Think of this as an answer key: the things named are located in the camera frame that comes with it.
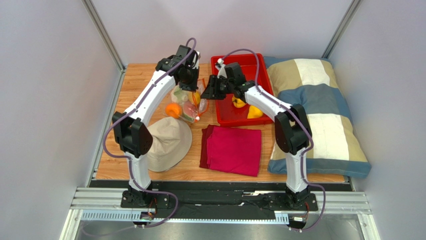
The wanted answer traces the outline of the clear zip top bag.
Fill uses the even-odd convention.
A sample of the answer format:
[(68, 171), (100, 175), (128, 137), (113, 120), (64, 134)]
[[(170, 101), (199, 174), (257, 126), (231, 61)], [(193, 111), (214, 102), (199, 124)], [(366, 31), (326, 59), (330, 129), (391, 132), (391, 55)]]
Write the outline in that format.
[(168, 102), (164, 108), (165, 115), (189, 123), (198, 122), (209, 108), (209, 101), (201, 98), (201, 93), (206, 86), (204, 78), (198, 79), (198, 89), (195, 92), (182, 90), (178, 85), (175, 86), (166, 98)]

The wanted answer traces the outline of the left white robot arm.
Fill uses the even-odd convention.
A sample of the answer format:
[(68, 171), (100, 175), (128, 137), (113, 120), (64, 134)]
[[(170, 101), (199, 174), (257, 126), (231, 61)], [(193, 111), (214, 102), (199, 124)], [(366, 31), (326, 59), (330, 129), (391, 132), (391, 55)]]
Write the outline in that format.
[(176, 54), (160, 60), (145, 89), (124, 111), (112, 116), (114, 140), (127, 160), (130, 180), (122, 203), (135, 207), (153, 206), (155, 199), (166, 197), (149, 189), (152, 181), (148, 169), (148, 152), (154, 138), (148, 124), (162, 100), (175, 86), (194, 92), (198, 89), (200, 54), (194, 48), (180, 45)]

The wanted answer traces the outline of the fake watermelon slice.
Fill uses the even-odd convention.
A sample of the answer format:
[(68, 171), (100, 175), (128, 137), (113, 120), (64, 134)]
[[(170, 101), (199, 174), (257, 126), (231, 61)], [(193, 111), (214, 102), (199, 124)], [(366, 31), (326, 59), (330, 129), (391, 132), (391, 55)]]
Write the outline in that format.
[(182, 108), (183, 114), (181, 118), (184, 121), (195, 123), (200, 120), (198, 107), (196, 105), (193, 105), (190, 101), (186, 101), (183, 103)]

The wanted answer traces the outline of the yellow fake pear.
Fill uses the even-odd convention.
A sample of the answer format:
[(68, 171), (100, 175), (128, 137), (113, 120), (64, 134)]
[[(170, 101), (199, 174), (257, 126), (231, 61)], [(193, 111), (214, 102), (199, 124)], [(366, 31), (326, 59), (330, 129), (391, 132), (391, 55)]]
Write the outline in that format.
[(257, 119), (257, 118), (261, 118), (264, 115), (264, 113), (257, 107), (255, 107), (254, 105), (250, 105), (248, 108), (248, 113), (247, 113), (247, 119)]

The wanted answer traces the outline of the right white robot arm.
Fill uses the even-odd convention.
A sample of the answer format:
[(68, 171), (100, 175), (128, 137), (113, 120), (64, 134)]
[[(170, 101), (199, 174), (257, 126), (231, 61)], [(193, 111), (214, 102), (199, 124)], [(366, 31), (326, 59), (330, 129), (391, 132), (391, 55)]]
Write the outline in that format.
[(247, 80), (237, 62), (219, 62), (215, 68), (218, 73), (209, 77), (201, 98), (223, 100), (233, 94), (273, 120), (275, 142), (286, 155), (287, 190), (283, 202), (290, 209), (304, 207), (310, 194), (305, 165), (307, 148), (312, 142), (305, 109), (300, 104), (291, 105), (277, 99), (265, 91), (256, 79)]

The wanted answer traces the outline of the dark yellow fake fruit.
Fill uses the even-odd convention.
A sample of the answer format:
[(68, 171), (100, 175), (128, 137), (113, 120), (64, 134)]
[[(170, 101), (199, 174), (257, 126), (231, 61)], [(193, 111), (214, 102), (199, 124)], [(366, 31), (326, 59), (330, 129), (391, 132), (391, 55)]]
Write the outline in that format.
[(188, 92), (188, 100), (194, 105), (198, 106), (201, 102), (200, 94), (196, 92)]

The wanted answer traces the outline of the yellow fake pepper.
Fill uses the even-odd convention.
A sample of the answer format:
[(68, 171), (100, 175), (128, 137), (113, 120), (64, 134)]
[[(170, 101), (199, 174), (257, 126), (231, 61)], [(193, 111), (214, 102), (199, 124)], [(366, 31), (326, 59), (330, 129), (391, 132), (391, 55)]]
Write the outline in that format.
[(235, 96), (232, 97), (231, 102), (232, 102), (233, 106), (237, 109), (241, 109), (247, 104), (247, 103), (245, 103), (244, 101), (242, 101), (241, 99), (239, 99)]

